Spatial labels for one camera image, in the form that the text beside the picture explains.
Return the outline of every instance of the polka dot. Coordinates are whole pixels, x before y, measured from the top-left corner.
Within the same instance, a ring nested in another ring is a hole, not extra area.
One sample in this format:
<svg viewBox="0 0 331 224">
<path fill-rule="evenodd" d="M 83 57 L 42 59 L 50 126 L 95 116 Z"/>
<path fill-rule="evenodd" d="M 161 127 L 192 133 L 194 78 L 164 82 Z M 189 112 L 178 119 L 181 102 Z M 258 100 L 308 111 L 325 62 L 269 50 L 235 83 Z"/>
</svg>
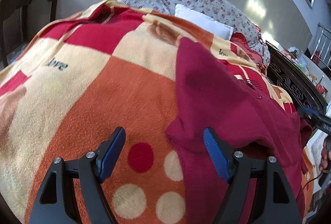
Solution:
<svg viewBox="0 0 331 224">
<path fill-rule="evenodd" d="M 185 214 L 185 201 L 176 192 L 163 194 L 156 203 L 156 215 L 164 224 L 175 224 Z"/>
<path fill-rule="evenodd" d="M 137 143 L 130 149 L 127 160 L 132 170 L 137 173 L 145 173 L 153 165 L 153 149 L 147 143 Z"/>
<path fill-rule="evenodd" d="M 139 217 L 146 209 L 144 191 L 133 184 L 119 187 L 113 196 L 113 208 L 117 215 L 125 219 Z"/>
<path fill-rule="evenodd" d="M 173 181 L 183 180 L 182 166 L 180 165 L 178 154 L 171 151 L 164 160 L 164 172 Z"/>
</svg>

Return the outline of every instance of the blue gripper pad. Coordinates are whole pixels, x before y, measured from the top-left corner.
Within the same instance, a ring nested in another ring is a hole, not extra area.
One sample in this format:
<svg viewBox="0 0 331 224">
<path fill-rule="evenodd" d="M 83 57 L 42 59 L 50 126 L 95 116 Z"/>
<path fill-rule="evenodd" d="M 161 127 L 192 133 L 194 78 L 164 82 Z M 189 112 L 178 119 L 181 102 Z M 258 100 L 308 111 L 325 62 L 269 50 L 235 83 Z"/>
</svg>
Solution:
<svg viewBox="0 0 331 224">
<path fill-rule="evenodd" d="M 115 164 L 120 156 L 125 144 L 125 130 L 123 128 L 117 133 L 111 146 L 108 148 L 105 156 L 102 158 L 100 165 L 99 181 L 103 183 L 113 172 Z"/>
<path fill-rule="evenodd" d="M 231 175 L 229 173 L 228 161 L 209 129 L 204 130 L 203 138 L 206 149 L 209 153 L 212 163 L 215 166 L 218 176 L 223 178 L 225 182 L 229 183 L 231 180 Z"/>
<path fill-rule="evenodd" d="M 307 112 L 311 112 L 311 113 L 315 114 L 317 117 L 319 116 L 319 115 L 318 115 L 318 111 L 316 111 L 316 110 L 314 110 L 314 109 L 311 109 L 311 108 L 309 108 L 309 107 L 304 107 L 303 109 L 304 109 L 305 111 L 307 111 Z"/>
</svg>

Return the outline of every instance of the red polka dot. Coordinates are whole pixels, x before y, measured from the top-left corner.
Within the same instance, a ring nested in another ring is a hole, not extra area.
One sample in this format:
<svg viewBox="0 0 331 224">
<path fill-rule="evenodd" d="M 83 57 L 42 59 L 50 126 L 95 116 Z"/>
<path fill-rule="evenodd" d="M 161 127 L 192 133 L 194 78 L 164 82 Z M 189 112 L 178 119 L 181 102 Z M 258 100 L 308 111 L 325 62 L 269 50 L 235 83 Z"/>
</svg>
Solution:
<svg viewBox="0 0 331 224">
<path fill-rule="evenodd" d="M 147 143 L 137 143 L 130 149 L 127 160 L 132 170 L 137 173 L 145 173 L 153 165 L 153 149 Z"/>
</svg>

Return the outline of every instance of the red decoration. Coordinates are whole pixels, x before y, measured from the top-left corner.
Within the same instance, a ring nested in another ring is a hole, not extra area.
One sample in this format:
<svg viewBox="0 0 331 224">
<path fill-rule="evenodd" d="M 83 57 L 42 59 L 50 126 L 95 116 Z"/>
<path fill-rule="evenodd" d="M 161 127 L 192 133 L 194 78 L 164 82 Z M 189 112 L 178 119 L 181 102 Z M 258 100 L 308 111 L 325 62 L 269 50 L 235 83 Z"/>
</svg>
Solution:
<svg viewBox="0 0 331 224">
<path fill-rule="evenodd" d="M 319 54 L 320 54 L 320 51 L 318 50 L 318 51 L 316 51 L 315 52 L 315 54 L 314 54 L 314 56 L 312 57 L 312 61 L 316 64 L 316 65 L 318 65 L 319 64 Z"/>
<path fill-rule="evenodd" d="M 145 173 L 152 168 L 153 149 L 147 143 L 137 143 L 130 149 L 127 160 L 132 170 L 137 173 Z"/>
</svg>

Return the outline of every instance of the metal screw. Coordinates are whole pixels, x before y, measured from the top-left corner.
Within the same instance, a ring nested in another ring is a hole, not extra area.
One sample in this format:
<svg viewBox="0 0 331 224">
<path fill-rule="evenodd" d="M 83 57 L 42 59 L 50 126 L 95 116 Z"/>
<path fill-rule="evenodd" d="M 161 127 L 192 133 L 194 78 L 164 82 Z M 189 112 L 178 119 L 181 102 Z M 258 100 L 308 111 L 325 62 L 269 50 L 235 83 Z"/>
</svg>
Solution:
<svg viewBox="0 0 331 224">
<path fill-rule="evenodd" d="M 274 157 L 274 156 L 270 156 L 268 158 L 268 160 L 271 162 L 271 163 L 275 163 L 277 161 L 277 159 Z"/>
<path fill-rule="evenodd" d="M 242 158 L 244 156 L 244 154 L 241 151 L 236 151 L 234 153 L 234 156 L 237 157 L 237 158 Z"/>
<path fill-rule="evenodd" d="M 88 153 L 86 153 L 86 157 L 88 159 L 93 158 L 94 156 L 95 156 L 95 152 L 94 151 L 89 151 Z"/>
<path fill-rule="evenodd" d="M 61 158 L 60 157 L 56 157 L 53 161 L 55 164 L 61 162 Z"/>
</svg>

